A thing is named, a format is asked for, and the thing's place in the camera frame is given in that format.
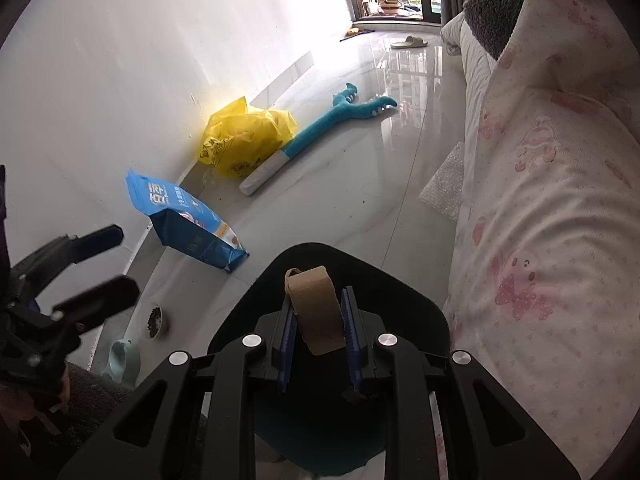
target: pink floral blanket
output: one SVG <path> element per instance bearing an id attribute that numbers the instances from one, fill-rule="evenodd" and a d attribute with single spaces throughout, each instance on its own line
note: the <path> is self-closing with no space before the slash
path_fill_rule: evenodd
<path id="1" fill-rule="evenodd" d="M 444 311 L 584 478 L 640 406 L 639 141 L 638 52 L 607 3 L 525 0 L 484 96 Z"/>

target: blue packaging bag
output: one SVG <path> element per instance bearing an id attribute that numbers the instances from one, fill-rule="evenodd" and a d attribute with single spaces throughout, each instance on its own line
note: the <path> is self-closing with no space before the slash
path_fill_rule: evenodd
<path id="1" fill-rule="evenodd" d="M 151 218 L 163 245 L 226 272 L 248 256 L 231 227 L 182 188 L 131 170 L 126 181 L 133 205 Z"/>

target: yellow object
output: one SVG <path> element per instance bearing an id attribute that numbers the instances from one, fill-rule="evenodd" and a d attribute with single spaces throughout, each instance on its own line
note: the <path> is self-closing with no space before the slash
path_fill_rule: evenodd
<path id="1" fill-rule="evenodd" d="M 241 97 L 209 118 L 198 160 L 244 178 L 293 139 L 297 127 L 289 112 L 248 106 Z"/>

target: baseboard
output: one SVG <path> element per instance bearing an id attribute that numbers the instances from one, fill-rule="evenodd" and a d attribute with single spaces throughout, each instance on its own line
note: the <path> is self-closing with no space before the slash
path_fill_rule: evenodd
<path id="1" fill-rule="evenodd" d="M 369 30 L 405 30 L 408 32 L 440 33 L 440 25 L 436 23 L 409 22 L 405 20 L 360 20 L 353 22 L 354 27 Z"/>
<path id="2" fill-rule="evenodd" d="M 313 65 L 314 58 L 311 51 L 309 51 L 269 83 L 264 90 L 251 100 L 251 104 L 258 108 L 270 108 L 278 97 Z M 191 167 L 183 173 L 182 178 L 178 179 L 178 184 L 186 192 L 197 197 L 202 192 L 203 179 L 208 170 L 209 166 L 194 160 Z M 146 284 L 151 278 L 151 274 L 154 272 L 162 254 L 164 254 L 164 247 L 160 243 L 160 238 L 158 238 L 153 226 L 149 224 L 124 270 L 126 276 L 136 280 L 140 292 L 145 290 Z M 128 308 L 104 322 L 100 335 L 94 343 L 89 360 L 88 367 L 93 373 L 101 375 L 106 368 L 111 343 L 124 336 L 134 309 L 135 307 Z"/>

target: brown tape roll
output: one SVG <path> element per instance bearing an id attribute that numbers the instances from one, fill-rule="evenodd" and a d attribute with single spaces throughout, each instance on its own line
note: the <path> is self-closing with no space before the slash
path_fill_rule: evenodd
<path id="1" fill-rule="evenodd" d="M 344 327 L 334 284 L 324 267 L 285 273 L 284 290 L 291 298 L 302 339 L 313 355 L 344 347 Z"/>

